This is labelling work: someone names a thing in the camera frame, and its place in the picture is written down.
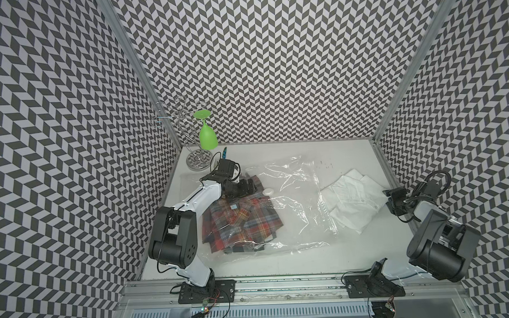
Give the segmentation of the red plaid shirt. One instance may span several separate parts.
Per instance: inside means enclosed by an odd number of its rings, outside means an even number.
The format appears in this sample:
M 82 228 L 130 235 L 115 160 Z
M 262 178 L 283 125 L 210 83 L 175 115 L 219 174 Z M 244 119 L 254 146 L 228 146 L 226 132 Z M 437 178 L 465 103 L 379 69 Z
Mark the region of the red plaid shirt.
M 253 194 L 231 201 L 219 199 L 202 215 L 202 243 L 209 245 L 211 253 L 263 251 L 283 227 L 259 177 L 248 179 L 255 184 Z

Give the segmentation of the white shirt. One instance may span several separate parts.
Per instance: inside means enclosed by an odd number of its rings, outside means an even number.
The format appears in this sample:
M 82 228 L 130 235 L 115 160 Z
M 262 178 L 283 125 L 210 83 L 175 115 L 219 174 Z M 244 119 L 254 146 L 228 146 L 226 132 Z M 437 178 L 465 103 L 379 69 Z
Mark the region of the white shirt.
M 352 169 L 320 193 L 335 222 L 361 234 L 386 204 L 384 190 L 370 176 Z

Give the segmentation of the clear plastic vacuum bag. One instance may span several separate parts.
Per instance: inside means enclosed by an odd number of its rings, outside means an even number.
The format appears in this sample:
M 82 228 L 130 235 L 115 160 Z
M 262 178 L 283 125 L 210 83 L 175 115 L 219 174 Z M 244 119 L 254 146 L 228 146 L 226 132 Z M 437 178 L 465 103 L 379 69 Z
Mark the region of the clear plastic vacuum bag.
M 257 176 L 263 189 L 272 188 L 272 204 L 283 221 L 277 238 L 263 251 L 248 253 L 211 253 L 202 243 L 202 219 L 198 225 L 199 252 L 197 255 L 212 266 L 248 257 L 272 254 L 299 254 L 302 251 L 329 246 L 336 242 L 338 227 L 326 210 L 320 193 L 314 162 L 306 156 L 291 156 L 274 162 L 263 162 L 243 169 L 241 178 Z

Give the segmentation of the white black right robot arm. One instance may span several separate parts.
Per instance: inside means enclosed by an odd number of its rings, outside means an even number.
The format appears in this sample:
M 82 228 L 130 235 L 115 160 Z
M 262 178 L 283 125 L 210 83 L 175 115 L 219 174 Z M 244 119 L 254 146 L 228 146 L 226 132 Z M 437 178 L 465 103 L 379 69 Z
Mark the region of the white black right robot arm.
M 403 187 L 383 194 L 391 214 L 410 215 L 408 222 L 420 224 L 407 247 L 409 263 L 439 281 L 464 279 L 482 236 L 437 205 L 443 187 L 435 181 L 421 182 L 411 194 Z

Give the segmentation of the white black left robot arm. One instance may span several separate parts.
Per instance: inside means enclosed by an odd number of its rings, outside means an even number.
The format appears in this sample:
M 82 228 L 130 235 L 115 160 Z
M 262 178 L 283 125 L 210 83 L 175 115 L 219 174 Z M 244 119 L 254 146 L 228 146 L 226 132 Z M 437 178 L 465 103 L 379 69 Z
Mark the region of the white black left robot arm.
M 160 208 L 154 217 L 148 257 L 158 265 L 170 265 L 193 287 L 205 288 L 213 271 L 197 256 L 197 221 L 221 198 L 241 198 L 257 191 L 252 179 L 207 175 L 187 198 L 172 207 Z

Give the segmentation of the white round bag valve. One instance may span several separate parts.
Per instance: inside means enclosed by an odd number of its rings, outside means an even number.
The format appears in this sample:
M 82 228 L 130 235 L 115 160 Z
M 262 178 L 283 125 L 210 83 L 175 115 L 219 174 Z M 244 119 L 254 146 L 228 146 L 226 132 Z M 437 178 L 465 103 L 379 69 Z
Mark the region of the white round bag valve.
M 263 195 L 264 196 L 273 196 L 275 194 L 275 190 L 272 189 L 272 188 L 265 188 L 263 190 Z

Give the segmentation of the green plastic wine glass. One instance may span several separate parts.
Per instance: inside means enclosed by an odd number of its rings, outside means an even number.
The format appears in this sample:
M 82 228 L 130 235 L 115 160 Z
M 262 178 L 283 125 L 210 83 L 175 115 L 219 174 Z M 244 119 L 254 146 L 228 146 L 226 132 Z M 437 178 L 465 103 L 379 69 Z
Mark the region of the green plastic wine glass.
M 212 115 L 209 110 L 197 110 L 194 118 L 201 120 L 201 129 L 199 132 L 200 147 L 203 150 L 213 150 L 218 146 L 217 135 L 213 128 L 207 124 L 207 119 Z

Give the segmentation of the aluminium frame right floor rail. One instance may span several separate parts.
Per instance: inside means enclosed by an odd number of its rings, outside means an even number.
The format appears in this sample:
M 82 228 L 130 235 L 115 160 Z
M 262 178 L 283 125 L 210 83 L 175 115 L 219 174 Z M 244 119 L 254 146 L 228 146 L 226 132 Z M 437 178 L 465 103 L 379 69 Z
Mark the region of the aluminium frame right floor rail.
M 401 183 L 398 181 L 398 178 L 396 174 L 393 172 L 386 156 L 383 154 L 383 151 L 379 145 L 377 145 L 375 142 L 371 141 L 371 146 L 376 154 L 376 158 L 379 161 L 379 164 L 382 167 L 382 170 L 384 171 L 385 176 L 387 177 L 388 181 L 390 182 L 391 188 L 390 189 L 396 189 L 402 187 Z M 411 266 L 417 267 L 417 265 L 412 264 L 413 257 L 409 255 L 410 248 L 415 246 L 415 243 L 417 242 L 418 237 L 422 237 L 425 234 L 425 229 L 420 230 L 420 227 L 424 225 L 424 222 L 426 221 L 429 214 L 433 211 L 439 211 L 440 207 L 438 207 L 435 203 L 431 203 L 429 201 L 424 201 L 421 199 L 419 202 L 420 207 L 415 208 L 414 214 L 417 218 L 419 218 L 420 222 L 412 221 L 410 223 L 404 223 L 408 225 L 409 229 L 411 230 L 411 233 L 413 234 L 413 237 L 411 238 L 411 241 L 407 245 L 407 251 L 406 255 L 408 257 L 408 261 Z M 430 276 L 434 276 L 431 272 L 431 268 L 429 265 L 427 265 L 427 259 L 425 258 L 422 260 L 422 264 L 418 265 L 418 268 L 420 268 L 424 273 L 429 273 Z

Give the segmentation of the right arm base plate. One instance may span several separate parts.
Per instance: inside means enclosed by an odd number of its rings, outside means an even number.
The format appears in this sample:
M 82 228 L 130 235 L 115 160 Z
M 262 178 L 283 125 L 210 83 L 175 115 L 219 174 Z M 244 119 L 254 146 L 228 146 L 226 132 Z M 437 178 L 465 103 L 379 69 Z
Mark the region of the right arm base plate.
M 343 282 L 347 293 L 353 298 L 385 298 L 385 297 L 404 297 L 406 291 L 392 281 L 382 277 L 372 277 L 370 275 L 345 276 Z

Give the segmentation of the aluminium front rail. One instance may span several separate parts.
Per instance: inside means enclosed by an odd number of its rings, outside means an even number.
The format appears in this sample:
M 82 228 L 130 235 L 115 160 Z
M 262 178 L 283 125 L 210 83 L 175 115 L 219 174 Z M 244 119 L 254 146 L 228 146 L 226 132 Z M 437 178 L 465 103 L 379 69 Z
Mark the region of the aluminium front rail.
M 347 300 L 347 287 L 341 283 L 341 277 L 341 273 L 234 277 L 234 302 L 237 305 L 249 305 L 268 301 L 291 303 Z M 460 283 L 439 282 L 419 275 L 393 282 L 405 288 L 405 300 L 469 297 L 469 292 Z M 122 289 L 117 308 L 121 310 L 177 306 L 179 297 L 176 292 L 181 283 L 182 279 L 130 282 Z

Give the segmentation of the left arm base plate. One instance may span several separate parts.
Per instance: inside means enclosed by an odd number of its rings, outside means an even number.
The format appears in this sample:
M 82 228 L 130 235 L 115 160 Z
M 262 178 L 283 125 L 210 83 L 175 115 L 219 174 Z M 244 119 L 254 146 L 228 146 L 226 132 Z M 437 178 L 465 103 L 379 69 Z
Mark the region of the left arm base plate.
M 236 280 L 222 279 L 209 282 L 205 287 L 196 287 L 187 283 L 180 285 L 178 303 L 200 304 L 205 299 L 217 299 L 218 303 L 233 303 L 235 298 Z

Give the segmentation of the aluminium frame corner post right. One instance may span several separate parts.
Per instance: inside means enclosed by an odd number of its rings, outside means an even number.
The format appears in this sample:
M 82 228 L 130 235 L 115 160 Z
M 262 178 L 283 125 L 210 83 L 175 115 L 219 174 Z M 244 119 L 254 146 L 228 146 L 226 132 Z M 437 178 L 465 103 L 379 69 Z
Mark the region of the aluminium frame corner post right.
M 405 95 L 407 94 L 411 83 L 415 79 L 420 66 L 424 62 L 429 50 L 432 47 L 433 42 L 438 37 L 439 32 L 447 19 L 447 16 L 451 13 L 451 9 L 457 0 L 442 0 L 438 6 L 431 22 L 428 25 L 428 29 L 421 40 L 420 45 L 417 47 L 416 52 L 412 58 L 412 62 L 409 64 L 403 78 L 400 81 L 392 100 L 382 117 L 382 120 L 376 129 L 373 141 L 374 143 L 380 143 L 384 133 L 388 129 L 394 115 L 396 114 L 399 106 L 401 105 Z

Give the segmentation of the aluminium frame corner post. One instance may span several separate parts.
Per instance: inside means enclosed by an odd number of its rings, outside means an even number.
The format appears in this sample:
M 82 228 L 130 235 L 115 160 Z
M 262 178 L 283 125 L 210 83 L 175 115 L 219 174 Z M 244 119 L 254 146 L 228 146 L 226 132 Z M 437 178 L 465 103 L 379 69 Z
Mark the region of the aluminium frame corner post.
M 409 64 L 403 78 L 400 81 L 392 100 L 382 117 L 382 120 L 376 129 L 373 141 L 374 143 L 380 143 L 384 133 L 388 129 L 394 115 L 396 114 L 399 106 L 401 105 L 405 95 L 407 94 L 411 83 L 415 79 L 420 66 L 424 62 L 429 50 L 432 47 L 433 42 L 438 37 L 439 32 L 447 19 L 447 16 L 451 13 L 451 9 L 457 0 L 442 0 L 438 6 L 431 22 L 428 25 L 428 29 L 421 40 L 420 45 L 417 47 L 416 52 L 412 58 L 412 62 Z
M 161 126 L 168 133 L 174 145 L 182 149 L 182 144 L 179 140 L 178 135 L 176 134 L 173 125 L 170 120 L 170 116 L 166 112 L 163 104 L 158 97 L 157 92 L 155 91 L 154 86 L 152 85 L 151 80 L 149 79 L 146 70 L 143 67 L 143 64 L 140 61 L 140 58 L 134 49 L 131 40 L 129 39 L 128 34 L 124 28 L 122 21 L 119 19 L 115 8 L 113 7 L 111 0 L 96 0 L 99 9 L 102 11 L 103 16 L 105 17 L 105 21 L 108 26 L 111 28 L 114 33 L 115 38 L 120 44 L 123 53 L 127 57 L 129 64 L 134 70 L 140 84 L 142 84 L 145 92 L 148 95 L 148 98 L 153 105 L 153 109 L 156 112 L 156 115 L 159 117 L 159 121 Z

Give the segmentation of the aluminium frame corner post left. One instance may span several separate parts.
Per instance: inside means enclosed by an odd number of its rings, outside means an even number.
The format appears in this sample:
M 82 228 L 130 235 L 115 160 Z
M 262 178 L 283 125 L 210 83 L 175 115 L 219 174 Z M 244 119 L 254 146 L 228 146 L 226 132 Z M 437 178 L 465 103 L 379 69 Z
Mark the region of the aluminium frame corner post left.
M 149 79 L 146 70 L 143 67 L 143 64 L 140 61 L 140 58 L 134 49 L 131 40 L 129 39 L 128 34 L 124 28 L 122 21 L 119 19 L 115 8 L 113 7 L 111 0 L 96 0 L 99 9 L 102 11 L 103 16 L 105 17 L 105 21 L 108 26 L 111 28 L 114 33 L 115 38 L 120 44 L 123 53 L 127 57 L 129 64 L 134 70 L 140 84 L 142 84 L 145 92 L 148 95 L 148 98 L 153 105 L 153 109 L 156 112 L 156 115 L 159 117 L 159 121 L 161 126 L 168 133 L 174 145 L 182 149 L 182 144 L 179 140 L 178 135 L 176 134 L 173 125 L 170 120 L 170 116 L 166 112 L 163 104 L 158 97 L 157 92 L 155 91 L 154 86 L 152 85 L 151 80 Z

